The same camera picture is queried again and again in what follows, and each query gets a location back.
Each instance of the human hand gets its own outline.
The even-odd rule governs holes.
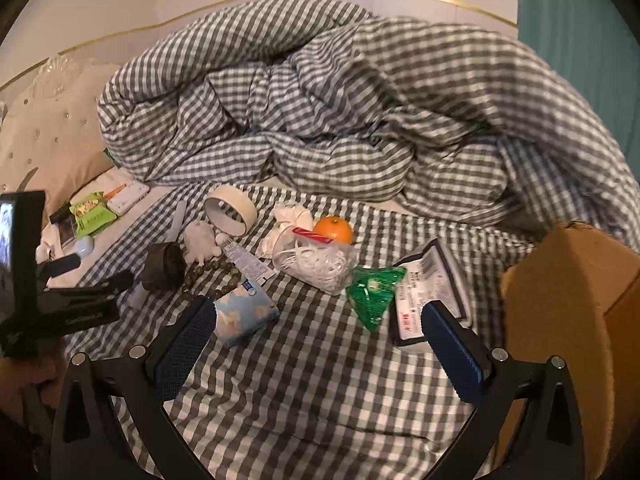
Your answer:
[[[0,359],[0,411],[23,424],[21,389],[28,384],[47,383],[40,392],[42,403],[56,408],[65,375],[66,362],[62,348],[55,356],[31,361]]]

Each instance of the plastic container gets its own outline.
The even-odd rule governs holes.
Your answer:
[[[358,251],[300,227],[287,227],[273,248],[273,266],[327,294],[351,282]]]

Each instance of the silver screw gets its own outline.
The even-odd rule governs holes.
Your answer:
[[[86,355],[82,352],[78,352],[76,355],[74,355],[71,358],[71,364],[75,366],[80,366],[82,363],[84,363],[85,359],[86,359]]]
[[[506,361],[509,358],[509,353],[504,348],[494,348],[491,350],[491,355],[496,361]]]
[[[140,359],[146,353],[146,348],[142,345],[135,345],[129,349],[129,357]]]
[[[558,368],[559,370],[564,368],[564,366],[566,365],[566,363],[564,362],[564,359],[562,359],[560,356],[557,356],[557,355],[554,355],[551,358],[551,364],[556,368]]]

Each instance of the gold wall trim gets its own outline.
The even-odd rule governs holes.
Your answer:
[[[68,54],[69,52],[73,52],[73,51],[78,50],[79,48],[82,48],[84,46],[88,46],[88,45],[93,44],[93,43],[98,43],[99,41],[108,40],[109,38],[116,38],[117,36],[123,36],[124,34],[130,34],[132,32],[139,32],[141,30],[151,30],[153,28],[164,27],[165,25],[169,25],[170,23],[173,23],[173,22],[176,22],[177,20],[181,20],[183,18],[191,16],[192,14],[196,14],[198,12],[202,12],[203,10],[207,10],[207,9],[212,8],[212,7],[217,7],[217,6],[224,5],[224,4],[231,4],[231,3],[234,3],[234,2],[237,2],[237,1],[238,0],[220,0],[219,2],[215,2],[213,4],[209,4],[209,5],[206,5],[206,6],[203,6],[203,7],[199,7],[197,9],[190,10],[189,12],[185,12],[183,14],[180,14],[179,16],[175,16],[174,18],[171,18],[170,20],[166,20],[165,22],[161,22],[161,23],[158,23],[156,25],[146,25],[145,27],[130,28],[129,30],[121,30],[119,32],[113,32],[112,34],[107,34],[106,36],[102,36],[100,38],[95,38],[94,40],[83,41],[82,43],[79,43],[79,44],[74,45],[74,46],[70,46],[69,48],[66,48],[65,50],[61,50],[59,52],[59,54],[61,54],[61,55]],[[455,5],[457,7],[462,7],[463,9],[472,10],[473,12],[478,12],[480,14],[484,14],[485,16],[489,16],[490,18],[493,18],[494,20],[497,20],[499,22],[505,23],[506,25],[509,25],[511,27],[515,27],[515,28],[518,27],[517,23],[514,23],[514,22],[512,22],[510,20],[507,20],[506,18],[503,18],[502,16],[499,16],[498,14],[494,14],[492,12],[489,12],[488,10],[484,10],[484,9],[481,9],[480,7],[476,7],[476,6],[470,5],[470,4],[468,4],[466,2],[463,2],[461,0],[436,0],[436,1],[444,2],[444,3],[447,3],[447,4],[452,4],[452,5]],[[47,61],[47,59],[41,59],[39,62],[34,63],[30,67],[28,67],[25,70],[23,70],[22,72],[20,72],[18,75],[16,75],[16,76],[12,77],[11,79],[9,79],[9,81],[7,81],[2,86],[0,86],[0,92],[2,90],[4,90],[5,88],[7,88],[12,83],[18,81],[18,79],[20,79],[21,77],[25,76],[26,74],[28,74],[32,70],[34,70],[37,67],[43,65],[46,61]]]

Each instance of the blue floral tissue packet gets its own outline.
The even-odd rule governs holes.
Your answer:
[[[236,290],[215,301],[218,319],[214,334],[226,347],[238,344],[278,319],[280,311],[254,280],[244,280]]]

